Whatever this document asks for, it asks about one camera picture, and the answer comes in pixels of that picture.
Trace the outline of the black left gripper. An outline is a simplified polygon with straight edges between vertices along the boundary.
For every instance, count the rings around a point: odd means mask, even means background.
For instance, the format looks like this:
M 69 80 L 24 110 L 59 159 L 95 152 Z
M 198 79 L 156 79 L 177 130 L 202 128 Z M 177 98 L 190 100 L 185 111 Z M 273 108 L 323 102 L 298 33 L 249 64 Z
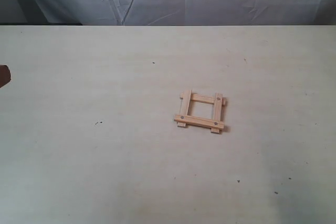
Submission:
M 0 88 L 11 81 L 11 71 L 7 65 L 0 65 Z

